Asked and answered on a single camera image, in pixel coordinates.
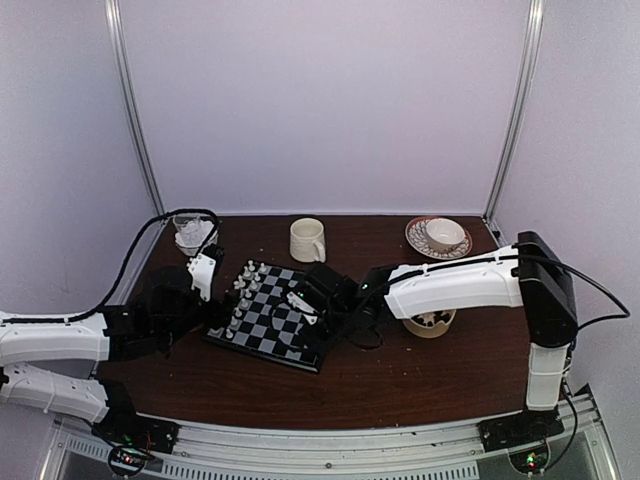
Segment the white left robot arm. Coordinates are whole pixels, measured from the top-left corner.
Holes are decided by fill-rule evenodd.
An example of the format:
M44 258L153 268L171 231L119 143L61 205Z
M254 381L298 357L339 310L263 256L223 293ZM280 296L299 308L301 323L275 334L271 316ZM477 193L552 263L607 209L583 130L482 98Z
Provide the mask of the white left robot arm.
M225 327L223 303L212 296L216 261L152 272L142 292L124 305L84 314L1 315L1 401L83 419L123 444L153 428L126 388L110 381L72 378L39 368L41 361L125 362L169 355L195 327Z

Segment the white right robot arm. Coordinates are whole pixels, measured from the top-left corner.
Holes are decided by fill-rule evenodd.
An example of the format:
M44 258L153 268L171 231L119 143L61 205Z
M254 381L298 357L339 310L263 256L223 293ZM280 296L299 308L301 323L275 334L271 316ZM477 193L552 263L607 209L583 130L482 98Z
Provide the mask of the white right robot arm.
M359 283L315 262L285 295L303 316L313 350L330 348L388 312L398 320L482 307L522 308L529 334L525 410L513 419L519 440L535 440L551 424L570 345L578 333L573 280L544 240L521 232L512 246L435 264L375 267Z

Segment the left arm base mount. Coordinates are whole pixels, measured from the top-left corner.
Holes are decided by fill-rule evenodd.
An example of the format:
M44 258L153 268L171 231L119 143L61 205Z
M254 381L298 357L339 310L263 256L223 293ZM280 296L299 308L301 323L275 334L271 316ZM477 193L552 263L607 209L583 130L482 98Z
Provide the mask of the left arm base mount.
M171 454L177 442L179 425L144 416L108 415L100 423L88 423L91 433L109 447L107 465L120 477L141 473L156 454Z

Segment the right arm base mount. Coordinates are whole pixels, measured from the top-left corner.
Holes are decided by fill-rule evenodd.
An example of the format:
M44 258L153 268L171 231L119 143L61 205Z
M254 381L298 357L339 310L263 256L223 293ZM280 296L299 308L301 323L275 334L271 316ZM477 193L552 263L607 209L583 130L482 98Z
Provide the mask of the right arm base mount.
M564 432L556 410L520 413L483 420L478 424L486 453L505 450L511 466L519 473L542 473L551 460L549 440Z

